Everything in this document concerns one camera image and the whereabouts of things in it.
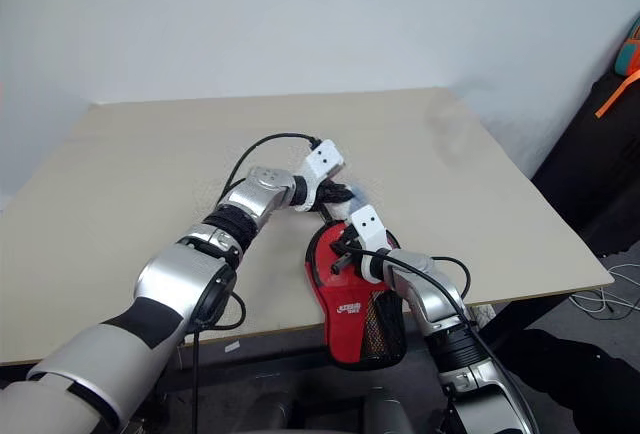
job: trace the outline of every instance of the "beige tabletop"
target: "beige tabletop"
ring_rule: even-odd
[[[281,131],[332,139],[347,162],[338,179],[368,192],[403,247],[469,266],[470,303],[611,282],[445,89],[94,106],[0,218],[0,362],[41,358],[125,310],[147,260],[208,214],[247,146]],[[307,152],[277,140],[246,166],[294,169]],[[247,321],[217,336],[322,322],[303,268],[320,225],[274,214],[238,269]],[[227,311],[224,323],[238,315]]]

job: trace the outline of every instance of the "gray floor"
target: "gray floor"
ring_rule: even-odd
[[[612,256],[603,261],[607,267],[622,263],[640,263],[640,246],[629,253]],[[640,280],[640,269],[623,270]],[[609,288],[627,298],[640,297],[640,288],[617,281]],[[568,301],[540,319],[534,327],[572,340],[590,342],[620,357],[640,369],[640,312],[616,322],[599,322],[578,311]],[[205,387],[200,390],[200,433],[224,434],[232,432],[237,420],[247,407],[261,394],[287,391],[305,404],[337,398],[364,395],[369,388],[384,386],[392,390],[403,403],[416,432],[433,432],[430,427],[432,412],[444,405],[435,379],[435,370],[424,352],[413,352],[397,366],[375,372],[347,372],[335,367],[323,367],[303,372],[258,377],[241,382]],[[555,404],[546,394],[523,386],[540,428],[545,434],[577,433],[571,412]],[[190,432],[191,393],[180,391],[170,397],[171,422],[164,434]],[[345,412],[313,418],[307,427],[341,428],[354,431],[357,413]]]

